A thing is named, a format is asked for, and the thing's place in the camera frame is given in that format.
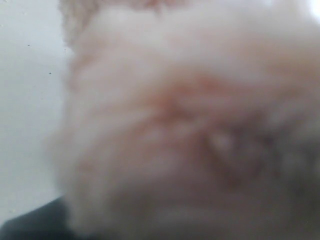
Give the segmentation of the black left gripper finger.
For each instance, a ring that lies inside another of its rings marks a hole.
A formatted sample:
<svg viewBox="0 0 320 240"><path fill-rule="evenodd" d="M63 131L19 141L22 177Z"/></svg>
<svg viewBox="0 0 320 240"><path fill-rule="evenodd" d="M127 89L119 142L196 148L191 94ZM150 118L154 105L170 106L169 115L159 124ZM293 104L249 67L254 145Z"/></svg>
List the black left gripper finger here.
<svg viewBox="0 0 320 240"><path fill-rule="evenodd" d="M0 228L1 240L74 240L66 226L66 209L60 198L19 217Z"/></svg>

